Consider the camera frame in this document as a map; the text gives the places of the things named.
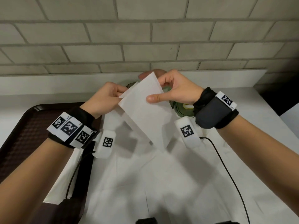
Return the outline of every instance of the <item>qr-like code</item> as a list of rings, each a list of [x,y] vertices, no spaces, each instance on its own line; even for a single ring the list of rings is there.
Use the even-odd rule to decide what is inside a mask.
[[[105,137],[103,146],[111,148],[112,142],[113,142],[113,138]]]
[[[89,137],[89,134],[88,134],[88,133],[86,133],[86,132],[84,132],[84,131],[81,131],[81,132],[78,134],[78,136],[76,137],[75,140],[78,141],[78,142],[80,142],[80,143],[82,143],[82,144],[84,144],[84,143],[87,141],[88,137]]]
[[[67,135],[71,135],[73,132],[76,131],[78,127],[73,124],[72,122],[68,121],[62,128],[62,132],[66,133]]]
[[[222,100],[224,100],[225,103],[227,103],[228,105],[232,104],[232,100],[230,98],[228,98],[226,95],[224,95],[222,98]]]
[[[58,119],[52,123],[52,126],[54,126],[56,129],[58,129],[63,123],[65,122],[65,119],[61,116],[58,117]]]
[[[190,125],[187,125],[187,126],[185,126],[185,127],[182,127],[182,128],[181,128],[181,131],[182,131],[184,137],[188,137],[188,136],[194,134],[194,133],[193,133],[193,130],[192,130],[191,127],[190,127]]]

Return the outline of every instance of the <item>white plastic device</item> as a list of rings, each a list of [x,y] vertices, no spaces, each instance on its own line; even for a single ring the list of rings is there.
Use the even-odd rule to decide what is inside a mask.
[[[110,130],[103,130],[94,139],[95,143],[95,153],[93,156],[95,158],[106,159],[110,156],[113,145],[115,142],[116,132]]]
[[[174,123],[187,148],[199,147],[200,138],[188,116],[182,117]]]

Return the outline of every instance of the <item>brick wall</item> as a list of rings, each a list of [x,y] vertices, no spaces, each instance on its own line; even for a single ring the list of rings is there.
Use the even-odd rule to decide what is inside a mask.
[[[0,0],[0,75],[299,70],[299,0]]]

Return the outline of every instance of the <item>wristband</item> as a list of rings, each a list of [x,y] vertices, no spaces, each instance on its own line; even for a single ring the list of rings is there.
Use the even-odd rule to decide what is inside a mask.
[[[221,129],[228,125],[238,114],[236,103],[222,92],[218,94],[207,87],[194,104],[196,124],[201,128]]]
[[[74,107],[68,113],[63,112],[48,128],[49,138],[69,148],[85,148],[98,134],[92,127],[95,118]]]

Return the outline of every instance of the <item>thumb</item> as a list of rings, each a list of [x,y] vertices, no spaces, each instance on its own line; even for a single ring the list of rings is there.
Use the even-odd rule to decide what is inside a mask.
[[[158,103],[161,101],[170,101],[171,100],[171,91],[166,93],[152,94],[147,96],[147,102],[149,103]]]

